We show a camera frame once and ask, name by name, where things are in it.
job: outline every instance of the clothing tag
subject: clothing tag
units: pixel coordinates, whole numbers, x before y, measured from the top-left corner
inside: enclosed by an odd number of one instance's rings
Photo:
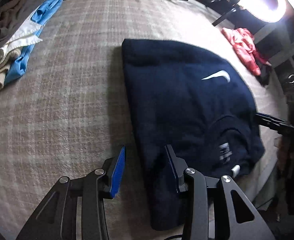
[[[230,161],[230,155],[232,155],[232,152],[230,151],[229,143],[224,143],[222,145],[219,145],[220,149],[220,160],[223,164],[226,164]]]

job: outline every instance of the white swoosh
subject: white swoosh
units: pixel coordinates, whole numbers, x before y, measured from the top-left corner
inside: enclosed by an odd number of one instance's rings
[[[214,73],[206,78],[203,78],[202,80],[210,79],[213,77],[224,77],[228,81],[228,83],[230,82],[230,76],[229,76],[228,72],[226,72],[224,70],[220,70],[217,73]]]

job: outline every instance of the pink jacket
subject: pink jacket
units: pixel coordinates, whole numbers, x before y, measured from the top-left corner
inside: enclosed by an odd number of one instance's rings
[[[263,60],[256,51],[253,43],[253,35],[250,31],[243,28],[238,28],[237,30],[222,28],[221,32],[230,42],[238,58],[246,66],[246,68],[254,76],[260,76],[260,68],[255,63],[255,59],[260,60],[263,64],[265,64],[266,61]]]

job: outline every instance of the folded sweatshirt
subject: folded sweatshirt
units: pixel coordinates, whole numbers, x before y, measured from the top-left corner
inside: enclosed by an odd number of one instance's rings
[[[184,223],[185,202],[164,146],[204,174],[248,174],[264,153],[252,94],[212,52],[176,41],[127,40],[123,66],[131,121],[147,190],[151,226]]]

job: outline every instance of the beige carpet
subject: beige carpet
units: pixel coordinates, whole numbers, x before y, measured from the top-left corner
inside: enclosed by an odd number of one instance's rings
[[[265,89],[241,64],[208,11],[168,0],[68,0],[49,20],[26,74],[0,91],[0,231],[15,239],[27,218],[63,175],[78,178],[127,146],[120,194],[105,205],[111,239],[164,239],[179,233],[149,226],[146,194],[125,92],[124,38],[172,39],[227,58],[249,84],[258,109],[281,117],[274,83]],[[267,152],[254,174],[274,157],[276,133],[262,131]]]

